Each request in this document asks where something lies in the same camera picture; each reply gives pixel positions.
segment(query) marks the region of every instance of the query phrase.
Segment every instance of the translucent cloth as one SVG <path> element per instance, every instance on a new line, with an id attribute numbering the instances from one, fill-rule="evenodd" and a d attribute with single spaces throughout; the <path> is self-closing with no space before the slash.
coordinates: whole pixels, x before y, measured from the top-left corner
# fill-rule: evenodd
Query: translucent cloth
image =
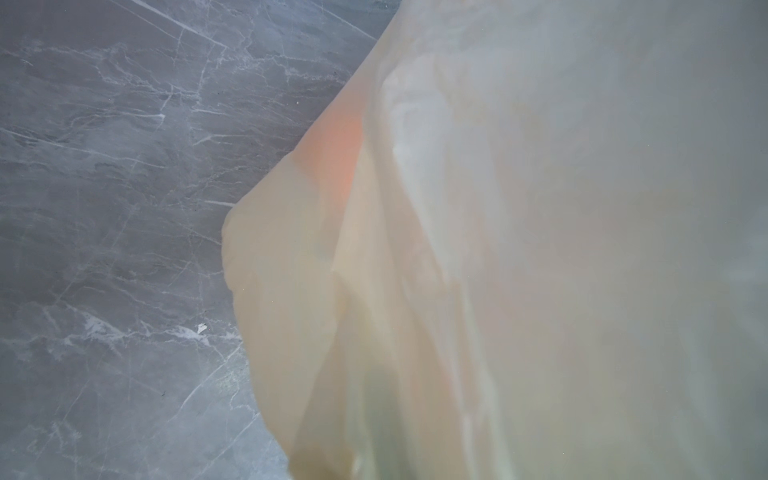
<path id="1" fill-rule="evenodd" d="M 768 478 L 768 3 L 404 0 L 223 263 L 295 478 Z"/>

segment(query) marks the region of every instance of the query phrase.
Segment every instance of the marble tile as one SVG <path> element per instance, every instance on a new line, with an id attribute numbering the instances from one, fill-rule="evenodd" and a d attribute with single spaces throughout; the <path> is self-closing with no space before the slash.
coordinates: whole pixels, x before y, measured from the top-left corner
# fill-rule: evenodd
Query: marble tile
<path id="1" fill-rule="evenodd" d="M 0 2 L 0 478 L 286 478 L 220 227 L 374 44 L 325 8 Z"/>
<path id="2" fill-rule="evenodd" d="M 389 25 L 400 0 L 312 0 L 331 15 L 359 28 L 370 38 L 378 38 Z"/>

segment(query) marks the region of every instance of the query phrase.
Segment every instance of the white fabric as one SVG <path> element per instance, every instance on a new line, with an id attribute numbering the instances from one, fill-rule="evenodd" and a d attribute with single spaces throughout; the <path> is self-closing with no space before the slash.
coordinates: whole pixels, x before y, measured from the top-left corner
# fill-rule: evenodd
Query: white fabric
<path id="1" fill-rule="evenodd" d="M 293 475 L 768 478 L 766 12 L 404 0 L 223 229 Z"/>

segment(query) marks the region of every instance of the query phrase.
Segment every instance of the gray marble floor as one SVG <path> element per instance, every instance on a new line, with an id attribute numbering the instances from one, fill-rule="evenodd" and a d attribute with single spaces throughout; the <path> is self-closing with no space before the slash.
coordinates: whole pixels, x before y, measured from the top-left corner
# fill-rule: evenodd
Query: gray marble floor
<path id="1" fill-rule="evenodd" d="M 397 0 L 0 2 L 0 478 L 286 478 L 220 227 Z"/>

